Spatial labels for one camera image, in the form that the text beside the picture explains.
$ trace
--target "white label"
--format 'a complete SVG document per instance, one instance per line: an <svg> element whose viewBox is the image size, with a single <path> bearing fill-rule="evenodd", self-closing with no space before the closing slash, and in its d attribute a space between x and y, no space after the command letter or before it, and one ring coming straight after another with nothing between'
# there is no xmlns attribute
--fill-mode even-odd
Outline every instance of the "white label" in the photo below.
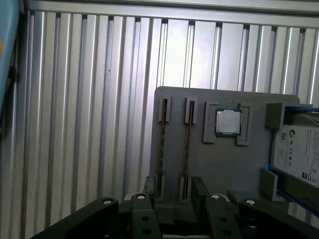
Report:
<svg viewBox="0 0 319 239"><path fill-rule="evenodd" d="M284 125L273 150L275 168L319 187L319 128Z"/></svg>

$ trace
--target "black plastic bracket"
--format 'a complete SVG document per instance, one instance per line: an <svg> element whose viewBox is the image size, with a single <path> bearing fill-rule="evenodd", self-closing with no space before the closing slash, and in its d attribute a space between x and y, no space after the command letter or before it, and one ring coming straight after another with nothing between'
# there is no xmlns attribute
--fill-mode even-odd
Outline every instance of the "black plastic bracket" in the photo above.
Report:
<svg viewBox="0 0 319 239"><path fill-rule="evenodd" d="M161 239L160 226L151 199L147 194L135 194L131 198L132 238Z"/></svg>

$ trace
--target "metal panel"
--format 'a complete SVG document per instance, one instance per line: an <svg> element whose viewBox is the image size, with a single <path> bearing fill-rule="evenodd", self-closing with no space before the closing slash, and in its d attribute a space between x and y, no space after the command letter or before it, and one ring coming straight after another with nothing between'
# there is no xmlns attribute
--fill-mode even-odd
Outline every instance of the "metal panel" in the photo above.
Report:
<svg viewBox="0 0 319 239"><path fill-rule="evenodd" d="M148 38L149 38L149 19L141 19L141 30L140 30L140 44L136 54L138 54L138 65L137 65L137 81L135 90L135 102L134 102L134 118L133 118L133 135L132 135L132 148L129 154L131 155L130 160L130 174L129 174L129 185L128 193L139 191L140 186L140 167L141 167L141 141L142 139L142 128L144 127L144 104L145 104L145 86L147 85L146 80L146 64L147 64L147 53L148 53Z"/></svg>
<svg viewBox="0 0 319 239"><path fill-rule="evenodd" d="M50 224L60 219L62 209L62 181L65 153L66 91L69 75L69 53L71 35L71 15L62 14L59 29L59 50L57 75L55 78L55 109L53 115L53 147L52 147L52 200Z"/></svg>
<svg viewBox="0 0 319 239"><path fill-rule="evenodd" d="M97 197L141 190L157 86L293 93L319 105L314 17L31 6L50 13L28 13L21 79L4 106L1 239L28 238Z"/></svg>
<svg viewBox="0 0 319 239"><path fill-rule="evenodd" d="M301 66L300 89L299 89L300 102L303 104L306 104L309 102L308 92L309 92L309 84L310 84L310 77L311 77L315 33L316 31L314 29L306 30L304 55L302 58L302 66Z"/></svg>
<svg viewBox="0 0 319 239"><path fill-rule="evenodd" d="M169 20L165 58L164 85L182 87L184 84L188 21Z"/></svg>
<svg viewBox="0 0 319 239"><path fill-rule="evenodd" d="M217 80L218 90L237 91L242 36L243 25L223 24Z"/></svg>
<svg viewBox="0 0 319 239"><path fill-rule="evenodd" d="M295 87L299 29L289 28L286 40L285 69L283 72L282 94L292 94Z"/></svg>
<svg viewBox="0 0 319 239"><path fill-rule="evenodd" d="M157 71L159 67L159 47L160 47L160 33L161 33L161 20L153 19L152 24L152 35L151 43L149 45L149 71L148 71L148 84L145 90L145 125L143 129L144 143L142 144L142 160L141 160L141 180L140 187L141 190L144 187L143 179L149 175L150 170L150 156L151 156L151 141L152 141L152 125L153 121L149 120L153 118L153 107L154 107L154 94L157 81Z"/></svg>
<svg viewBox="0 0 319 239"><path fill-rule="evenodd" d="M255 11L260 12L284 12L284 13L304 13L304 14L316 14L319 11L318 5L316 2L304 2L300 1L283 1L277 0L276 2L268 0L224 0L223 2L219 0L121 0L125 3L139 3L139 4L158 4L158 5L167 5L173 4L179 7L192 6L192 7L204 7L205 9L226 9L226 10L241 10L241 11Z"/></svg>
<svg viewBox="0 0 319 239"><path fill-rule="evenodd" d="M313 63L310 77L309 103L315 107L319 106L319 32L316 30L316 38L313 52Z"/></svg>
<svg viewBox="0 0 319 239"><path fill-rule="evenodd" d="M258 30L259 26L251 25L249 27L244 91L253 91L254 87Z"/></svg>
<svg viewBox="0 0 319 239"><path fill-rule="evenodd" d="M196 22L190 87L209 89L213 66L215 22Z"/></svg>
<svg viewBox="0 0 319 239"><path fill-rule="evenodd" d="M278 27L277 39L274 52L274 68L272 74L271 93L279 94L281 91L281 81L284 67L285 45L286 45L286 27Z"/></svg>
<svg viewBox="0 0 319 239"><path fill-rule="evenodd" d="M70 45L70 70L67 89L67 112L66 112L66 130L65 130L65 170L63 178L62 201L68 202L62 204L62 216L64 218L71 213L72 200L72 178L73 178L73 159L74 159L74 136L75 136L75 116L78 93L78 77L80 63L80 45L81 45L82 16L73 15L72 36Z"/></svg>
<svg viewBox="0 0 319 239"><path fill-rule="evenodd" d="M122 48L122 35L123 32L123 18L114 17L114 31L112 40L112 56L110 67L110 83L108 89L108 107L107 107L107 122L105 142L105 155L100 158L104 162L102 175L102 194L112 195L114 193L113 176L115 171L124 171L121 165L115 164L115 139L117 134L117 120L118 120L118 95L119 95L119 77L120 77L120 61L121 61L121 48Z"/></svg>
<svg viewBox="0 0 319 239"><path fill-rule="evenodd" d="M128 17L125 26L125 39L124 39L124 53L123 53L123 71L122 71L122 85L120 96L120 109L119 109L119 131L116 146L117 154L117 170L115 171L114 182L115 185L124 185L124 171L125 156L126 156L126 142L128 130L128 117L129 117L129 100L131 91L132 79L132 55L134 47L134 30L135 19ZM118 187L115 189L114 195L116 198L123 198L123 188Z"/></svg>
<svg viewBox="0 0 319 239"><path fill-rule="evenodd" d="M42 195L38 193L39 164L40 164L40 129L41 129L41 101L43 88L43 51L44 51L45 13L36 12L33 30L33 58L31 72L30 93L30 121L29 121L29 149L27 155L27 196L25 237L30 238L41 230L37 224L38 200Z"/></svg>
<svg viewBox="0 0 319 239"><path fill-rule="evenodd" d="M269 87L269 61L271 52L271 27L261 26L259 29L259 42L258 42L258 60L255 69L254 91L268 92Z"/></svg>
<svg viewBox="0 0 319 239"><path fill-rule="evenodd" d="M164 19L188 19L201 21L216 21L227 23L244 23L255 25L278 25L316 28L318 26L315 17L291 16L280 14L260 14L251 12L236 12L224 10L199 10L176 7L154 7L140 5L118 4L86 4L58 1L33 1L28 4L29 10L56 11L85 14L107 14L136 17L156 17Z"/></svg>

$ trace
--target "aluminum ridged surface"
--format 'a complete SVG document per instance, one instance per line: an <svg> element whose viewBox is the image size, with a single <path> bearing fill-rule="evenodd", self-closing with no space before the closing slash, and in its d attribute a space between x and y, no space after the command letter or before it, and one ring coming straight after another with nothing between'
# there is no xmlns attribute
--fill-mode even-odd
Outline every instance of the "aluminum ridged surface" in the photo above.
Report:
<svg viewBox="0 0 319 239"><path fill-rule="evenodd" d="M49 12L26 15L20 77L2 112L1 239L141 190L158 86L296 94L319 106L315 18L39 3Z"/></svg>

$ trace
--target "hard drive label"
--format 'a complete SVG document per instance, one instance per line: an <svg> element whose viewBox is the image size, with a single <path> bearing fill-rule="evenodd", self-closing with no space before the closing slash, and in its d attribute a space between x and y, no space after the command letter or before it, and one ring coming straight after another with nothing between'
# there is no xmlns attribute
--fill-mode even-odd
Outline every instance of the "hard drive label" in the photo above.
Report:
<svg viewBox="0 0 319 239"><path fill-rule="evenodd" d="M272 167L319 187L319 128L284 125L272 155Z"/></svg>

